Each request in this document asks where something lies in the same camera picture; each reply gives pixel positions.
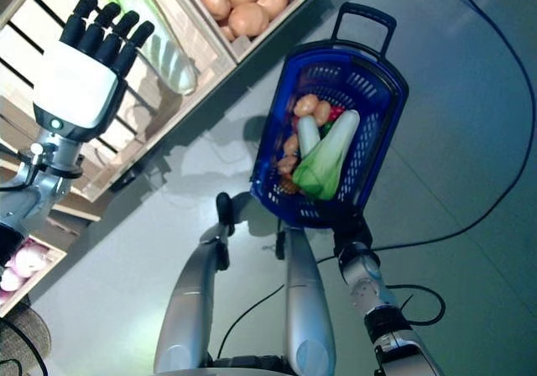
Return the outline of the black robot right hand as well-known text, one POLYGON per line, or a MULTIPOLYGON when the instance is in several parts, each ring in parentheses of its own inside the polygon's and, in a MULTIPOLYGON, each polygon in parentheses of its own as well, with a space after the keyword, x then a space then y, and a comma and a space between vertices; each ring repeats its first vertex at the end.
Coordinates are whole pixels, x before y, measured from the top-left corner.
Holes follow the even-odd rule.
POLYGON ((354 243, 371 248, 373 236, 363 217, 353 218, 332 228, 334 237, 334 254, 339 256, 342 251, 354 243))

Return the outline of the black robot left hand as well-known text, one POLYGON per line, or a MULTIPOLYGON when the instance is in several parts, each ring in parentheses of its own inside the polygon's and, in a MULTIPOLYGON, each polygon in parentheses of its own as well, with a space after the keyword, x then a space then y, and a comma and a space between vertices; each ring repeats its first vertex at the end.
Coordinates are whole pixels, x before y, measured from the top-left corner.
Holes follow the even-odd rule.
POLYGON ((154 32, 138 13, 107 4, 93 21, 97 0, 79 0, 59 40, 45 49, 33 106, 37 124, 87 143, 106 132, 127 90, 127 74, 154 32))

